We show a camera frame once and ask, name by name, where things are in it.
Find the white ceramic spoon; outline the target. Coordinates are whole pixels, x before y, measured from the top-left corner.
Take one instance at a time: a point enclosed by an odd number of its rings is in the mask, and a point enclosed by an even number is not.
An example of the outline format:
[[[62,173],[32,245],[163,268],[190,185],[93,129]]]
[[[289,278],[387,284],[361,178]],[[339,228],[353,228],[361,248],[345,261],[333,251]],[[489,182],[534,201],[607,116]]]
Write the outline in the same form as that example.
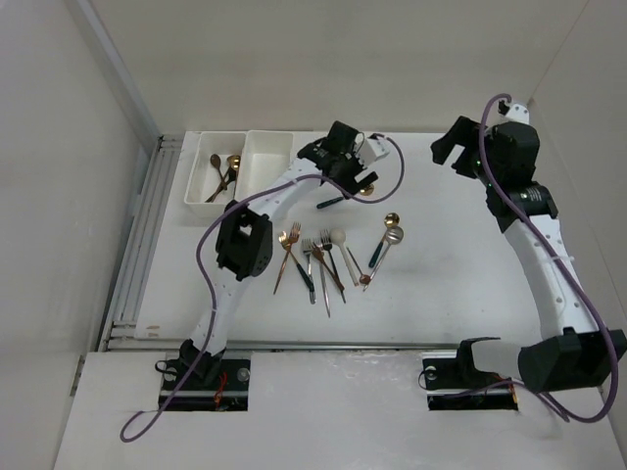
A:
[[[349,259],[348,251],[346,248],[346,232],[340,228],[332,228],[330,231],[331,242],[336,245],[341,252],[344,263],[347,266],[348,272],[351,276],[353,284],[358,287],[360,285],[359,277],[355,273],[351,261]]]

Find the silver spoon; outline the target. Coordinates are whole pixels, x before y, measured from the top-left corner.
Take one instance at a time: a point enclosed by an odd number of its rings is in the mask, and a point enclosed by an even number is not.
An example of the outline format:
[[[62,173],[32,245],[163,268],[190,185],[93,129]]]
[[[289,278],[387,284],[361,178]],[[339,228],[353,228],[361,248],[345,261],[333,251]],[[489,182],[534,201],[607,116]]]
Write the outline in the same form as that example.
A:
[[[403,241],[404,236],[405,236],[404,229],[400,225],[390,227],[386,230],[385,235],[384,235],[384,241],[386,243],[386,247],[383,249],[376,265],[374,266],[369,276],[369,280],[367,281],[365,287],[363,288],[364,291],[368,289],[369,285],[374,280],[381,264],[383,263],[383,260],[386,258],[390,249],[393,246],[399,245]]]

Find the brown wooden spoon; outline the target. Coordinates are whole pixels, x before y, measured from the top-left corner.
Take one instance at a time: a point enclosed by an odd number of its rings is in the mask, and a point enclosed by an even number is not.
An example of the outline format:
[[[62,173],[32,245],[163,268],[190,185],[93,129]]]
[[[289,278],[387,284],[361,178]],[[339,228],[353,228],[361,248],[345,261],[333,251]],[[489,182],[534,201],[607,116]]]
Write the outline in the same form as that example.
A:
[[[223,191],[228,189],[228,185],[232,182],[235,182],[237,179],[237,171],[233,168],[230,168],[225,176],[223,176],[220,180],[220,183],[215,190],[215,192],[206,200],[206,203],[212,203],[216,197]]]

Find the small copper spoon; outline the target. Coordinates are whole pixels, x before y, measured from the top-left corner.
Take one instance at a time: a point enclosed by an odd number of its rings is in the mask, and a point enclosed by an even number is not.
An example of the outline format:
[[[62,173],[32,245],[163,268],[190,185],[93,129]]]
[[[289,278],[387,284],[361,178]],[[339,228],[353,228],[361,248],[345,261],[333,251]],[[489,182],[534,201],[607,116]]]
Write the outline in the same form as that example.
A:
[[[370,283],[371,277],[368,274],[365,274],[361,267],[359,266],[357,259],[355,258],[355,256],[353,255],[352,251],[350,250],[349,247],[346,247],[346,250],[349,254],[349,257],[351,258],[353,264],[355,265],[355,267],[357,268],[357,271],[360,275],[360,283],[363,285],[364,288],[366,288],[368,286],[368,284]]]

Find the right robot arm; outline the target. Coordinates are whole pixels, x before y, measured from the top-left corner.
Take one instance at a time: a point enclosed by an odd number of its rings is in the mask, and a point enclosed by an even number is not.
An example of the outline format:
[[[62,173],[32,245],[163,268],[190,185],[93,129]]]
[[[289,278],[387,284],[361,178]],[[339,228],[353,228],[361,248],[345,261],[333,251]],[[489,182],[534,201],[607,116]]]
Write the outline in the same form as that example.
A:
[[[549,189],[533,178],[538,133],[515,121],[491,127],[484,138],[479,130],[478,122],[459,117],[431,151],[441,165],[454,147],[462,148],[453,169],[485,185],[487,207],[522,265],[542,340],[517,353],[517,375],[534,392],[597,387],[610,373],[610,358],[597,322],[563,275],[573,266],[557,207]]]

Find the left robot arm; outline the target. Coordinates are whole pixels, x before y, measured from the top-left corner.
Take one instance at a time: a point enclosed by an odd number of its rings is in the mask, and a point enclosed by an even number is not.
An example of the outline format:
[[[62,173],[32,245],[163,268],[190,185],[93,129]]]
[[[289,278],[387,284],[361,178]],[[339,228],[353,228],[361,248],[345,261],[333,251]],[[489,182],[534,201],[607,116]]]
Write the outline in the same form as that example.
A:
[[[178,357],[183,377],[197,388],[209,388],[218,379],[241,298],[271,261],[273,223],[325,182],[350,198],[378,178],[374,171],[363,179],[358,175],[388,154],[382,136],[372,133],[360,141],[359,135],[351,126],[334,122],[326,136],[297,153],[269,188],[230,202],[202,236],[196,261],[210,291],[210,306],[181,344]]]

